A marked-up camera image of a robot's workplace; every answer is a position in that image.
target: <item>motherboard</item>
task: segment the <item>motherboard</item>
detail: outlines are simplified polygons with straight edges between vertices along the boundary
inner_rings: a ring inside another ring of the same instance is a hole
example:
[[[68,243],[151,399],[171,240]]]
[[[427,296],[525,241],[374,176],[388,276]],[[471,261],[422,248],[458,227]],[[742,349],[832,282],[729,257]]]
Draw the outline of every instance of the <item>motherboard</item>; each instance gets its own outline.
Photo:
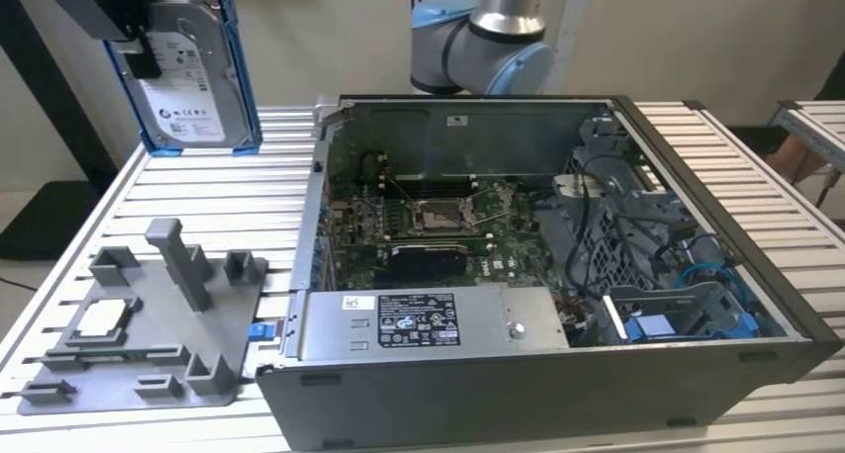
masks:
[[[558,286],[531,193],[518,181],[386,177],[338,188],[331,202],[335,273],[343,290]]]

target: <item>power supply label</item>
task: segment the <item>power supply label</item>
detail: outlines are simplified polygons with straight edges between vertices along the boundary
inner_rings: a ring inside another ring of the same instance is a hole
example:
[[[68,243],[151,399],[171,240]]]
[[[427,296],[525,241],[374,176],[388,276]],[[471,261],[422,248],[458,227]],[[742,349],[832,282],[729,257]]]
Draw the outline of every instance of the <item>power supply label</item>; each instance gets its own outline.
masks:
[[[454,294],[380,295],[378,298],[382,347],[460,345]]]

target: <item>blue latch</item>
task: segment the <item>blue latch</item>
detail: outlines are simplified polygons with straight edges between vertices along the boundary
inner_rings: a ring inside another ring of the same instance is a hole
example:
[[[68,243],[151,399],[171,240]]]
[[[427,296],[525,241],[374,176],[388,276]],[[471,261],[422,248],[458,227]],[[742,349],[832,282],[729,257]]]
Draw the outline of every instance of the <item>blue latch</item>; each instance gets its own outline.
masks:
[[[250,324],[247,339],[250,342],[272,341],[276,337],[276,324],[274,322],[254,322]]]

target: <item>screw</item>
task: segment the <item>screw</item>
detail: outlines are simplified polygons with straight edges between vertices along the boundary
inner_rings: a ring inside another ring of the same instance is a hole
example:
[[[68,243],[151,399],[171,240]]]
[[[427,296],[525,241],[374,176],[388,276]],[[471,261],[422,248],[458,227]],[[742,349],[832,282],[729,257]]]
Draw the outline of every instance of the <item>screw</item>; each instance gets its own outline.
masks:
[[[522,339],[527,334],[526,326],[521,322],[511,321],[507,323],[507,332],[511,339]]]

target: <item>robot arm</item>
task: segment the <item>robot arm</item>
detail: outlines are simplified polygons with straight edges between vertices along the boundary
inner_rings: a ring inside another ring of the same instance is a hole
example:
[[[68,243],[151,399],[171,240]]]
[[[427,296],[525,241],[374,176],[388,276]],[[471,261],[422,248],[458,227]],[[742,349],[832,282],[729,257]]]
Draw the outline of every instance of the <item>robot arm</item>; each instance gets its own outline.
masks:
[[[534,94],[551,68],[541,0],[428,0],[412,12],[411,83],[430,94]]]

